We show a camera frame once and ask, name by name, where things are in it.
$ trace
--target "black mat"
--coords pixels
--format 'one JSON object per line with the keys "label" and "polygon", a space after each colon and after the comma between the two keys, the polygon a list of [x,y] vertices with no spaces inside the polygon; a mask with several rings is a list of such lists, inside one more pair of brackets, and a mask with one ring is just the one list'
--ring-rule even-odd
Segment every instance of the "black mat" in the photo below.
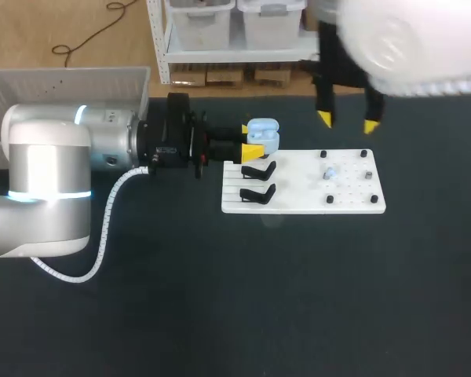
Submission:
{"label": "black mat", "polygon": [[[371,137],[362,97],[334,131],[313,99],[192,103],[274,117],[284,149],[372,148],[386,213],[269,228],[221,213],[221,166],[137,178],[89,283],[0,260],[0,376],[471,376],[471,97],[390,100]],[[50,261],[63,272],[92,265],[115,179],[94,175],[90,248]]]}

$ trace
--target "robotic arm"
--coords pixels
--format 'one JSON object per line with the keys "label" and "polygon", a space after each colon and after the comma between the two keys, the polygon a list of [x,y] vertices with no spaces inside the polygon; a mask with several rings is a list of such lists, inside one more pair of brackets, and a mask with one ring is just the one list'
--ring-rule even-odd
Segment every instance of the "robotic arm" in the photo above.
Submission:
{"label": "robotic arm", "polygon": [[9,135],[8,196],[0,196],[0,257],[75,253],[89,241],[90,137],[85,127],[35,120]]}
{"label": "robotic arm", "polygon": [[[316,1],[331,18],[332,1]],[[471,0],[341,0],[337,24],[345,49],[379,92],[471,94]]]}

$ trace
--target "white plastic bin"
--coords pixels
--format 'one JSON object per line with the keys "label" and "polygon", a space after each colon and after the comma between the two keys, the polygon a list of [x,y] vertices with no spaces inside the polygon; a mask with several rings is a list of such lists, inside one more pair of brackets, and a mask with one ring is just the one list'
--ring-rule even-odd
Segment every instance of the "white plastic bin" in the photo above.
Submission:
{"label": "white plastic bin", "polygon": [[237,0],[249,49],[289,49],[298,40],[305,0]]}
{"label": "white plastic bin", "polygon": [[166,0],[181,47],[227,49],[230,11],[236,0]]}

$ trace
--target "brown floor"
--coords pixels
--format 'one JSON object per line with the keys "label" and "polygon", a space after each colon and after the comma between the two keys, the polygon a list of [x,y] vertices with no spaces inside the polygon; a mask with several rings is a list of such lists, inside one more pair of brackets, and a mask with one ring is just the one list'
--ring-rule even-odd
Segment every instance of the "brown floor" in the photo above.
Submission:
{"label": "brown floor", "polygon": [[[89,35],[118,17],[109,12],[110,0],[0,0],[0,69],[62,67],[64,57],[51,53],[57,44],[77,46]],[[314,95],[307,75],[295,74],[290,87],[277,89],[246,86],[241,90],[218,88],[172,88],[160,84],[145,0],[129,7],[114,27],[73,53],[70,67],[152,67],[151,97],[170,91],[189,92],[193,97],[252,97],[268,95]],[[339,88],[341,93],[352,93]]]}

